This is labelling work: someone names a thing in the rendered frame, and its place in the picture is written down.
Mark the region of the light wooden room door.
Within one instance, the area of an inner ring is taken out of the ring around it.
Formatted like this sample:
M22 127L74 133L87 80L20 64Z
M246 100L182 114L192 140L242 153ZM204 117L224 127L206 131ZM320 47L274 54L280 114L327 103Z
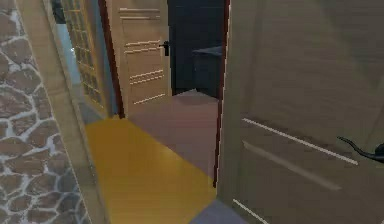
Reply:
M384 0L230 0L219 198L248 224L384 224Z
M172 95L167 0L107 0L124 113L138 114Z

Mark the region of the dark blue cabinet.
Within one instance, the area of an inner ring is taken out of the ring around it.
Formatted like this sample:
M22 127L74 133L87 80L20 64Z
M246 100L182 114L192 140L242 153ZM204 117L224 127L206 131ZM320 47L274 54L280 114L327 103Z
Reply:
M192 52L195 88L213 98L218 98L222 47L197 49Z

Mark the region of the wooden glazed lattice door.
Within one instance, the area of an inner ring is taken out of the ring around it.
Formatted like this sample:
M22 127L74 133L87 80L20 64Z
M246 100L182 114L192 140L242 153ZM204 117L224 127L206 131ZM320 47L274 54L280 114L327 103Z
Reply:
M61 0L85 102L102 118L113 115L88 0Z

